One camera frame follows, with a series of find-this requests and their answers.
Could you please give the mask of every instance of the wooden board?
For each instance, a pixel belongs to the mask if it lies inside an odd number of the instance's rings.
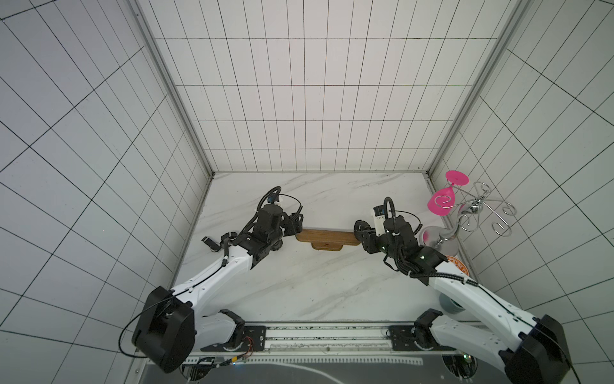
[[[297,240],[311,243],[313,249],[321,251],[341,251],[344,245],[359,245],[354,232],[340,230],[303,229],[297,234]]]

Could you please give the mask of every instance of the white tile wall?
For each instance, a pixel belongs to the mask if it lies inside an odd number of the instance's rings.
[[[123,0],[3,1],[0,18],[0,370],[123,383],[117,337],[170,284],[205,163]]]
[[[139,3],[219,171],[428,168],[514,5]]]
[[[536,0],[432,175],[492,182],[518,209],[512,236],[491,215],[464,244],[487,287],[565,323],[583,382],[612,371],[613,8]]]

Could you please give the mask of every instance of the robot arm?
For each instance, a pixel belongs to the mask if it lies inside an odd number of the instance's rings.
[[[214,252],[223,249],[222,257],[185,283],[170,290],[158,287],[147,297],[144,310],[133,319],[139,318],[132,344],[164,372],[179,367],[194,347],[225,344],[232,349],[241,343],[245,322],[239,316],[228,310],[212,316],[202,314],[225,283],[281,248],[282,237],[302,231],[303,206],[289,216],[279,206],[280,193],[280,187],[267,192],[242,231],[222,236],[221,245],[208,237],[203,239]]]
[[[429,350],[439,344],[457,348],[504,371],[512,383],[559,383],[565,377],[571,361],[559,322],[548,315],[538,319],[515,307],[462,273],[441,253],[419,246],[411,226],[403,216],[395,215],[390,198],[374,212],[376,228],[361,220],[354,225],[354,235],[363,249],[385,253],[385,263],[390,257],[395,270],[445,294],[492,331],[458,323],[429,309],[414,323],[418,347]]]

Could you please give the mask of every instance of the black metal bracket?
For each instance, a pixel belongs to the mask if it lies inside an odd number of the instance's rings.
[[[548,315],[534,320],[516,351],[499,351],[505,374],[514,384],[560,383],[572,364],[563,326]]]
[[[207,246],[209,248],[211,248],[212,252],[219,252],[220,249],[222,249],[222,247],[216,243],[214,240],[212,240],[210,237],[205,236],[203,237],[203,239],[201,240],[203,243],[207,244]]]
[[[243,328],[243,338],[249,336],[254,341],[254,352],[262,352],[265,349],[266,341],[266,327],[265,326],[245,326]],[[249,348],[249,342],[243,340],[237,349],[229,348],[226,344],[213,344],[208,347],[201,348],[201,352],[247,352]]]
[[[295,214],[296,212],[291,215],[286,212],[282,213],[281,227],[284,229],[284,237],[294,236],[303,231],[303,214],[299,213],[294,220],[290,220]]]
[[[388,327],[388,332],[386,332],[386,334],[392,341],[393,351],[422,351],[414,342],[415,339],[411,335],[412,328],[414,328],[413,325]],[[456,349],[434,345],[432,351],[456,351]]]

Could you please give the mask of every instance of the marble table surface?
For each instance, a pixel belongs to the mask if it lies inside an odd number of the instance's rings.
[[[443,226],[426,208],[431,193],[421,173],[219,173],[176,281],[188,280],[220,257],[203,237],[219,241],[241,230],[262,195],[277,185],[301,200],[304,228],[351,231],[358,219],[373,225],[371,211],[386,196],[425,226]],[[287,197],[282,205],[289,214],[298,207]],[[413,217],[408,222],[417,225]],[[437,291],[386,267],[383,257],[369,255],[360,245],[317,251],[284,237],[279,251],[225,285],[204,315],[227,308],[246,321],[413,321],[428,308],[441,310]],[[467,311],[452,317],[474,319]]]

